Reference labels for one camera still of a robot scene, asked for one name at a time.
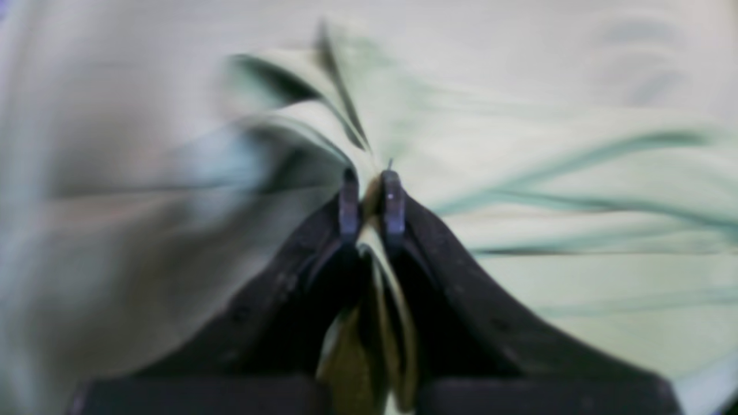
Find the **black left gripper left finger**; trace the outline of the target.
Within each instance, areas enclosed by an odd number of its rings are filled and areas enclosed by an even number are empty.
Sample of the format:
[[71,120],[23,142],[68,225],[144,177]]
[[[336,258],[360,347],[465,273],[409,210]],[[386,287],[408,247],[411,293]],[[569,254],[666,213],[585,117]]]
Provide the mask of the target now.
[[195,336],[134,375],[85,384],[69,414],[332,414],[315,378],[325,334],[367,279],[359,184],[306,218]]

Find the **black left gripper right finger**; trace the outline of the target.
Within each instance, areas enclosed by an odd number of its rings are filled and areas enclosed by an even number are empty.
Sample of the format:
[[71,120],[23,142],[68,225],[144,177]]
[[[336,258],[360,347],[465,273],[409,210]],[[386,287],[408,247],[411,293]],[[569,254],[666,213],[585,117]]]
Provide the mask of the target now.
[[680,414],[667,381],[560,331],[381,174],[385,247],[419,335],[419,414]]

